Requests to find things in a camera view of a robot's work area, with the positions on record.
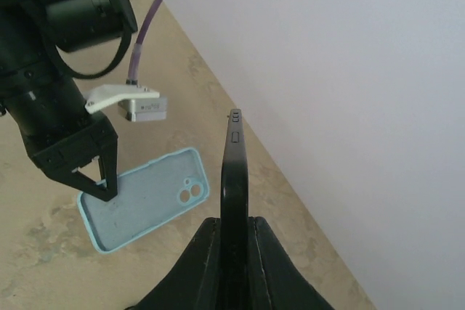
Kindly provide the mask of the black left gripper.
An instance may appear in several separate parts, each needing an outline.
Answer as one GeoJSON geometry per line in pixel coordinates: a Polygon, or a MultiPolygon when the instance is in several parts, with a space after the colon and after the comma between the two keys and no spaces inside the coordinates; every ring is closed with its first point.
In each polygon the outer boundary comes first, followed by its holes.
{"type": "Polygon", "coordinates": [[[46,176],[101,201],[118,194],[118,136],[108,117],[98,112],[69,135],[28,138],[28,157],[46,176]],[[100,181],[79,171],[98,158],[100,181]]]}

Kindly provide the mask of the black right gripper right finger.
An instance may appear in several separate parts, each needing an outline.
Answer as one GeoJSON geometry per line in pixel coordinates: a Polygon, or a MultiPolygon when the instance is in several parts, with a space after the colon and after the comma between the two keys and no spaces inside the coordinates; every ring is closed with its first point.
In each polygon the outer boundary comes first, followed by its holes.
{"type": "Polygon", "coordinates": [[[332,309],[292,263],[263,217],[248,219],[248,307],[332,309]]]}

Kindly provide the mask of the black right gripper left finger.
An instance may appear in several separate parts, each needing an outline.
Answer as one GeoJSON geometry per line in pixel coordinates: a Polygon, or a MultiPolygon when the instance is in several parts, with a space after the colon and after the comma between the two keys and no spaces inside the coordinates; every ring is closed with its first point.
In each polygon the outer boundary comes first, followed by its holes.
{"type": "Polygon", "coordinates": [[[215,309],[219,289],[220,220],[207,218],[171,271],[132,309],[215,309]]]}

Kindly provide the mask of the light blue phone case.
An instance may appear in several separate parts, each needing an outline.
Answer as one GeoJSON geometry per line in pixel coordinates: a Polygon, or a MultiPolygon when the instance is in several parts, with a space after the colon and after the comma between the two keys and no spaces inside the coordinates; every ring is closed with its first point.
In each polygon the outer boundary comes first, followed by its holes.
{"type": "Polygon", "coordinates": [[[118,175],[108,202],[84,192],[77,206],[94,248],[112,253],[163,226],[209,197],[199,152],[187,147],[118,175]]]}

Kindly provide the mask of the black smartphone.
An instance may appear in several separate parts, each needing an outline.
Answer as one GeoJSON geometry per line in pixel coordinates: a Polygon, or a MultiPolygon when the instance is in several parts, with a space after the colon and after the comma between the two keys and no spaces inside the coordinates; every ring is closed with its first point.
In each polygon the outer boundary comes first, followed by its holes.
{"type": "Polygon", "coordinates": [[[221,306],[247,307],[248,161],[243,117],[232,109],[228,118],[221,171],[221,306]]]}

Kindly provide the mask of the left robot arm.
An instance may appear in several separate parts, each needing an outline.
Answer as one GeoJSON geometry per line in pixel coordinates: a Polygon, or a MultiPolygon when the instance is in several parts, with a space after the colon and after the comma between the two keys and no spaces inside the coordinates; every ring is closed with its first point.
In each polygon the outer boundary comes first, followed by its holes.
{"type": "Polygon", "coordinates": [[[103,201],[118,191],[118,136],[104,113],[86,109],[81,74],[61,53],[118,39],[108,74],[136,31],[129,0],[1,0],[1,113],[49,179],[103,201]]]}

